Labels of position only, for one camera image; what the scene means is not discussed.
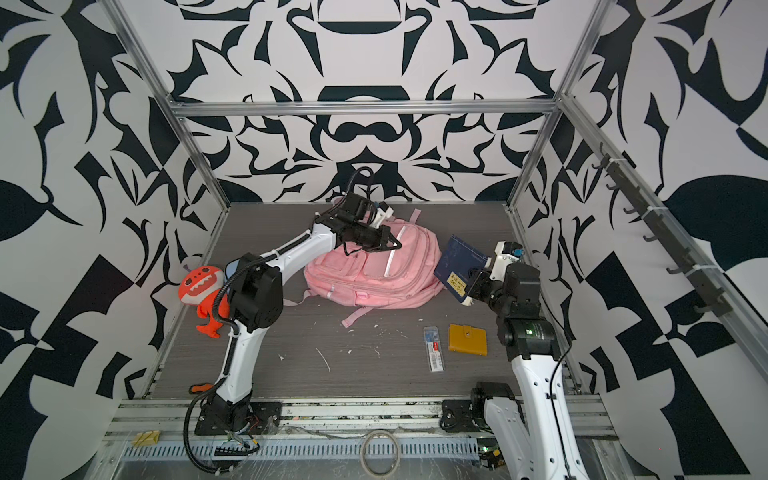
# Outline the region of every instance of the sticker label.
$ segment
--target sticker label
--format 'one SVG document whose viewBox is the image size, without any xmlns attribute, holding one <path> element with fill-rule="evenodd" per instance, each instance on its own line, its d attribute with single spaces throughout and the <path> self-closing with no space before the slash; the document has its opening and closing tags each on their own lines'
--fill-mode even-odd
<svg viewBox="0 0 768 480">
<path fill-rule="evenodd" d="M 453 289 L 456 290 L 456 292 L 459 295 L 461 296 L 466 295 L 465 291 L 467 288 L 467 284 L 464 282 L 464 280 L 458 278 L 458 275 L 456 275 L 455 273 L 451 272 L 451 274 L 449 275 L 448 284 L 452 286 Z"/>
<path fill-rule="evenodd" d="M 440 352 L 429 353 L 429 369 L 433 372 L 442 372 L 442 357 Z"/>
</svg>

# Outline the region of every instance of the patterned backdrop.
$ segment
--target patterned backdrop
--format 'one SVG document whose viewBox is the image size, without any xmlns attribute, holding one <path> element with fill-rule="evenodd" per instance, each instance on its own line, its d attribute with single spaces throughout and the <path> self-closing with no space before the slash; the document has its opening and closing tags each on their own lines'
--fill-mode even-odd
<svg viewBox="0 0 768 480">
<path fill-rule="evenodd" d="M 0 478 L 62 478 L 144 383 L 220 214 L 94 0 L 0 2 Z"/>
<path fill-rule="evenodd" d="M 594 0 L 131 0 L 186 101 L 549 97 Z"/>
<path fill-rule="evenodd" d="M 543 114 L 194 118 L 232 201 L 325 201 L 361 166 L 374 200 L 507 200 Z M 357 177 L 367 183 L 363 177 Z M 363 185 L 357 187 L 363 192 Z"/>
<path fill-rule="evenodd" d="M 766 20 L 758 1 L 620 0 L 575 89 L 763 317 Z M 601 394 L 636 473 L 764 478 L 768 386 L 696 312 L 703 301 L 667 274 L 672 260 L 597 162 L 562 120 L 518 205 L 584 388 Z"/>
<path fill-rule="evenodd" d="M 552 98 L 594 0 L 132 0 L 178 101 Z M 195 118 L 232 201 L 506 200 L 540 114 Z"/>
</svg>

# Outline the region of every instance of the backpack strap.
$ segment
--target backpack strap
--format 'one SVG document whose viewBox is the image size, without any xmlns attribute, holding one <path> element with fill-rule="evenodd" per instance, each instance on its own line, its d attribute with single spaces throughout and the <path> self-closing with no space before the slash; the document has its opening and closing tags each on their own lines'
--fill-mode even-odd
<svg viewBox="0 0 768 480">
<path fill-rule="evenodd" d="M 283 305 L 284 306 L 301 305 L 302 303 L 304 303 L 304 300 L 310 298 L 311 296 L 315 296 L 315 295 L 317 295 L 317 294 L 316 293 L 312 293 L 312 290 L 304 290 L 304 295 L 303 295 L 303 297 L 302 297 L 300 302 L 294 302 L 292 300 L 288 300 L 287 298 L 284 298 L 283 299 Z"/>
<path fill-rule="evenodd" d="M 358 308 L 357 310 L 355 310 L 355 312 L 352 315 L 342 320 L 341 324 L 344 325 L 345 328 L 350 328 L 358 318 L 370 312 L 371 310 L 373 310 L 373 308 L 370 306 L 364 306 L 362 308 Z"/>
<path fill-rule="evenodd" d="M 411 214 L 410 220 L 408 222 L 410 223 L 416 223 L 416 221 L 419 219 L 419 215 L 422 214 L 422 211 L 418 208 L 413 209 L 413 213 Z"/>
</svg>

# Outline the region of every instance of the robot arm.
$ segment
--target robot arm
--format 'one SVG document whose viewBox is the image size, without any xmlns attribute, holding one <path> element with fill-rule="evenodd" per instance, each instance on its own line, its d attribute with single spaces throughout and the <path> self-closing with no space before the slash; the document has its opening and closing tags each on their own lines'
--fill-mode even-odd
<svg viewBox="0 0 768 480">
<path fill-rule="evenodd" d="M 473 274 L 469 296 L 496 313 L 498 338 L 522 390 L 525 424 L 508 388 L 492 388 L 498 384 L 473 390 L 473 409 L 491 427 L 514 480 L 588 480 L 565 405 L 563 355 L 553 326 L 539 316 L 540 273 L 518 261 L 518 247 L 500 242 L 493 269 Z"/>
<path fill-rule="evenodd" d="M 253 389 L 253 368 L 267 330 L 283 312 L 283 284 L 310 261 L 346 242 L 354 242 L 367 252 L 396 250 L 401 243 L 382 222 L 392 216 L 392 208 L 376 204 L 356 194 L 314 219 L 311 230 L 285 245 L 256 257 L 247 253 L 237 262 L 214 300 L 212 310 L 229 291 L 230 319 L 217 318 L 230 325 L 230 339 L 219 379 L 202 405 L 225 432 L 237 434 L 248 426 Z"/>
</svg>

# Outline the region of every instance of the yellow label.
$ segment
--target yellow label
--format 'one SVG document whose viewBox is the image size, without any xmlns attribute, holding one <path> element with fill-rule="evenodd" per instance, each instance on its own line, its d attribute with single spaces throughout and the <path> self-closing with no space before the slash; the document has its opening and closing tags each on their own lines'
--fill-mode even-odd
<svg viewBox="0 0 768 480">
<path fill-rule="evenodd" d="M 448 277 L 448 284 L 453 287 L 456 292 L 458 292 L 459 295 L 464 296 L 466 293 L 464 292 L 465 288 L 467 288 L 467 284 L 464 283 L 464 280 L 458 278 L 458 275 L 451 272 L 451 275 Z"/>
</svg>

